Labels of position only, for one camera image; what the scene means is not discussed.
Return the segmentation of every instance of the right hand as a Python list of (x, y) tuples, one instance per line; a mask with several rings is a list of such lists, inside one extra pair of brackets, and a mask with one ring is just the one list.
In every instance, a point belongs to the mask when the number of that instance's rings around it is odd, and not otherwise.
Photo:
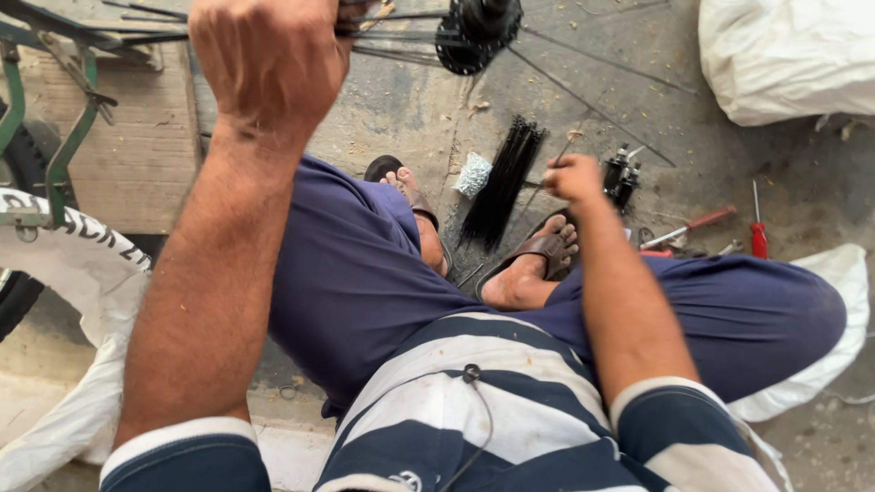
[(559, 162), (551, 159), (544, 173), (544, 188), (572, 206), (601, 197), (602, 179), (598, 168), (599, 162), (593, 156), (569, 154), (562, 156)]
[[(217, 129), (303, 149), (340, 92), (352, 38), (338, 0), (196, 0), (188, 32), (218, 103)], [(361, 14), (348, 12), (342, 17)]]

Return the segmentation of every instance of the red handle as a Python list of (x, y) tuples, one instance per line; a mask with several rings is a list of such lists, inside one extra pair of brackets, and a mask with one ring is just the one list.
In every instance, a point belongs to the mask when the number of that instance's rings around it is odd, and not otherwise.
[(768, 259), (768, 247), (766, 243), (766, 226), (762, 222), (751, 224), (751, 247), (753, 255), (757, 258)]
[(643, 250), (639, 253), (643, 257), (658, 257), (658, 258), (674, 258), (675, 255), (671, 253), (671, 250), (665, 251), (651, 251), (651, 250)]
[(690, 229), (694, 229), (702, 226), (707, 226), (713, 224), (716, 221), (721, 221), (732, 214), (735, 214), (735, 207), (733, 205), (730, 205), (729, 207), (723, 207), (717, 212), (711, 212), (710, 214), (703, 215), (698, 219), (687, 223), (687, 227)]

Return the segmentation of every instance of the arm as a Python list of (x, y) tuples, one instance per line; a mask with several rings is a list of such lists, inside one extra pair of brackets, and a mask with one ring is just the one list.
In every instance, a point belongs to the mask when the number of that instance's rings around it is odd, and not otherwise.
[(348, 69), (337, 17), (337, 0), (193, 6), (189, 33), (219, 115), (134, 325), (115, 447), (195, 418), (249, 420), (292, 178)]
[(633, 383), (656, 376), (698, 381), (677, 317), (650, 269), (629, 245), (601, 189), (595, 158), (551, 162), (544, 184), (577, 218), (584, 320), (608, 404)]

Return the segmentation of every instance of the foot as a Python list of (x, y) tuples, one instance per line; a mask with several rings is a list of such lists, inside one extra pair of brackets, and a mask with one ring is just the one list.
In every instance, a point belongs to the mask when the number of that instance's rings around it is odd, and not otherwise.
[[(578, 233), (574, 226), (567, 223), (564, 215), (553, 215), (533, 237), (547, 234), (559, 234), (563, 238), (562, 266), (569, 266), (571, 255), (578, 252), (575, 244)], [(504, 271), (490, 278), (483, 285), (480, 296), (483, 302), (499, 311), (540, 309), (559, 284), (544, 280), (546, 272), (547, 258), (535, 254), (521, 255)]]
[[(413, 172), (402, 167), (398, 169), (398, 174), (387, 172), (386, 177), (380, 179), (381, 183), (389, 183), (396, 190), (407, 196), (406, 191), (419, 190), (417, 181), (413, 177)], [(423, 261), (425, 264), (437, 272), (441, 277), (446, 277), (446, 259), (444, 258), (444, 248), (441, 247), (438, 232), (435, 230), (434, 224), (431, 223), (431, 218), (422, 212), (413, 212), (416, 218), (416, 226), (419, 228), (419, 245), (422, 250)]]

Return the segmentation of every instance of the screwdriver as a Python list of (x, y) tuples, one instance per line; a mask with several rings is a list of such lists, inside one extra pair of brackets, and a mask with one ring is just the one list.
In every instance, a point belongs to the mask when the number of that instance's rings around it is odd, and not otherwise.
[(649, 250), (650, 248), (653, 248), (657, 244), (660, 244), (662, 242), (666, 242), (673, 237), (678, 237), (679, 235), (687, 232), (688, 230), (692, 230), (694, 228), (700, 228), (702, 226), (707, 226), (707, 225), (713, 224), (714, 222), (723, 220), (732, 214), (735, 214), (735, 207), (733, 205), (730, 205), (729, 207), (723, 207), (723, 208), (719, 209), (717, 212), (711, 212), (710, 214), (703, 215), (703, 216), (699, 217), (698, 219), (695, 219), (694, 221), (687, 222), (687, 225), (683, 226), (682, 228), (679, 228), (678, 230), (669, 232), (668, 234), (666, 234), (662, 237), (657, 237), (656, 239), (654, 239), (652, 241), (645, 242), (644, 244), (642, 244), (640, 246), (640, 250), (642, 250), (642, 251)]
[(766, 246), (766, 226), (760, 220), (760, 197), (757, 195), (757, 180), (753, 181), (753, 208), (757, 213), (757, 221), (751, 224), (751, 247), (753, 255), (757, 258), (768, 259), (768, 247)]

